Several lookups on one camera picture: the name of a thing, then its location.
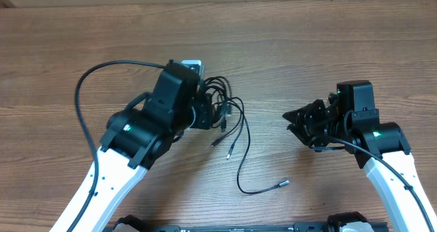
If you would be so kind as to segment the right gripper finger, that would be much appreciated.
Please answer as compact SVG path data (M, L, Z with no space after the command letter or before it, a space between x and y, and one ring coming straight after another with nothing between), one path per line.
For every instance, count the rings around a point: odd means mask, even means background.
M293 133L296 138L306 146L312 146L315 142L315 135L309 133L305 126L297 126L295 124L290 124L287 129Z
M326 110L325 104L322 100L315 100L314 102L293 110L285 112L282 117L288 120L290 123L298 123L304 121L306 116L313 115L314 113L323 113Z

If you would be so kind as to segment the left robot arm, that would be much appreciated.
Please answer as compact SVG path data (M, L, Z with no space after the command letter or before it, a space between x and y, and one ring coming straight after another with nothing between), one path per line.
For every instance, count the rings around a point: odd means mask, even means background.
M161 66L153 92L112 115L93 163L53 231L103 231L126 195L188 128L209 130L216 112L200 60Z

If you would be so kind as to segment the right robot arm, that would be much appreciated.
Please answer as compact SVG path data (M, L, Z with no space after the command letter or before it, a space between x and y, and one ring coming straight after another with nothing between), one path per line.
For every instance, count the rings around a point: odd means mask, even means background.
M419 180L401 127L381 123L367 80L337 84L328 100L283 114L297 139L316 152L344 149L364 170L395 231L435 231L434 211Z

